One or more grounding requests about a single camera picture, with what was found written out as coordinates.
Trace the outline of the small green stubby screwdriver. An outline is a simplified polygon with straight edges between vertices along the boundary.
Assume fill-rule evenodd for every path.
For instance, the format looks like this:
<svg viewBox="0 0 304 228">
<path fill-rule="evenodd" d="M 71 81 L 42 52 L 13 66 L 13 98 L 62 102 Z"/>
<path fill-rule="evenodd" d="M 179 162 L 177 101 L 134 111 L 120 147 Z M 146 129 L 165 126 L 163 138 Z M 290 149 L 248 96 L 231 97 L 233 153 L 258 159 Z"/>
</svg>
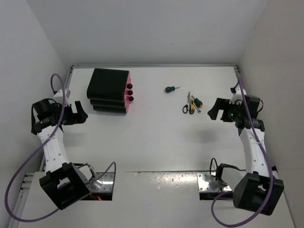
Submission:
<svg viewBox="0 0 304 228">
<path fill-rule="evenodd" d="M 168 86 L 164 89 L 165 93 L 171 93 L 173 91 L 175 91 L 176 89 L 179 89 L 180 87 L 176 87 L 176 86 Z"/>
</svg>

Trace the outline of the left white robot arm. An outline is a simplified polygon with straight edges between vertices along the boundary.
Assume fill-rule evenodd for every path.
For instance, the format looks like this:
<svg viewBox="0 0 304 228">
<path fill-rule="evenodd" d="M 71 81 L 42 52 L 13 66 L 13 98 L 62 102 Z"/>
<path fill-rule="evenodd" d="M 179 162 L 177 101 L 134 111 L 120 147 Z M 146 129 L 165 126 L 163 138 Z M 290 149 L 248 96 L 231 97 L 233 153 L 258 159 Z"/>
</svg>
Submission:
<svg viewBox="0 0 304 228">
<path fill-rule="evenodd" d="M 74 164 L 66 154 L 63 143 L 63 125 L 83 124 L 88 115 L 80 101 L 65 107 L 53 99 L 43 99 L 31 107 L 31 132 L 43 143 L 45 176 L 39 183 L 54 204 L 63 210 L 93 192 L 96 172 L 88 163 Z"/>
</svg>

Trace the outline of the yellow utility knife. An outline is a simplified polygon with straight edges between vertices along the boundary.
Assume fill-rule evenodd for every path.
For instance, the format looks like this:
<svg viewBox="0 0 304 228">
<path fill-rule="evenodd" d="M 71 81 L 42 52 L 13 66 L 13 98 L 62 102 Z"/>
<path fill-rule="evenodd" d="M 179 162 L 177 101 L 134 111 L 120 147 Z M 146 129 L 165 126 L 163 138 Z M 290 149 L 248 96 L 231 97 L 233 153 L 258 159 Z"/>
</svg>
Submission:
<svg viewBox="0 0 304 228">
<path fill-rule="evenodd" d="M 194 99 L 192 96 L 189 97 L 189 105 L 188 105 L 189 114 L 194 114 L 195 107 L 194 107 Z"/>
</svg>

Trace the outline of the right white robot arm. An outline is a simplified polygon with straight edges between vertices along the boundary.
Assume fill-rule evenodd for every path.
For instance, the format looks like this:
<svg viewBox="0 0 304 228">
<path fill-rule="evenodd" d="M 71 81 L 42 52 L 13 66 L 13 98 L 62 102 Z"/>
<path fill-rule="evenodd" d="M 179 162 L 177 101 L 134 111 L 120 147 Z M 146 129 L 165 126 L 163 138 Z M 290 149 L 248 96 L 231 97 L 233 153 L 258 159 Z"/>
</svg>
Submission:
<svg viewBox="0 0 304 228">
<path fill-rule="evenodd" d="M 284 183 L 276 177 L 271 177 L 272 171 L 263 155 L 265 150 L 265 127 L 258 119 L 258 97 L 246 95 L 232 103 L 228 99 L 217 98 L 214 106 L 208 111 L 211 120 L 216 120 L 218 112 L 223 112 L 223 122 L 235 123 L 238 135 L 244 148 L 246 173 L 241 173 L 236 166 L 221 163 L 216 168 L 215 181 L 222 186 L 229 186 L 233 192 L 235 208 L 256 212 L 268 192 L 268 201 L 261 210 L 261 214 L 272 215 L 284 190 Z"/>
</svg>

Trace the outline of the black drawer cabinet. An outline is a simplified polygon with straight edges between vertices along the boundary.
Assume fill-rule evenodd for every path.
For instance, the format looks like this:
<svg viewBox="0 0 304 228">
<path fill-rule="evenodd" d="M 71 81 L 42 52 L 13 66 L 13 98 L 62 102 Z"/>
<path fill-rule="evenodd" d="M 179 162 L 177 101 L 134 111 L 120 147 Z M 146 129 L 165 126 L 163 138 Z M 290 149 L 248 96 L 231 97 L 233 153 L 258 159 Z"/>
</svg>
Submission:
<svg viewBox="0 0 304 228">
<path fill-rule="evenodd" d="M 125 84 L 129 71 L 96 68 L 90 79 L 86 96 L 99 112 L 125 113 Z"/>
</svg>

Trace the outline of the green orange handled screwdriver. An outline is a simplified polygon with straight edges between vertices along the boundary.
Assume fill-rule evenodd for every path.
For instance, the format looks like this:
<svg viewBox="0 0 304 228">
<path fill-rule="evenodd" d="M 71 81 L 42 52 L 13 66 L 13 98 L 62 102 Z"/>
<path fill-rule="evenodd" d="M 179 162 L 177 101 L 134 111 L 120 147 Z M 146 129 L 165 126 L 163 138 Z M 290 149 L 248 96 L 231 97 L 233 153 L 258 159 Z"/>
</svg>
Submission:
<svg viewBox="0 0 304 228">
<path fill-rule="evenodd" d="M 203 106 L 203 103 L 202 103 L 198 98 L 195 98 L 194 96 L 191 96 L 191 98 L 193 99 L 194 104 L 195 104 L 198 108 L 201 108 L 201 107 Z"/>
</svg>

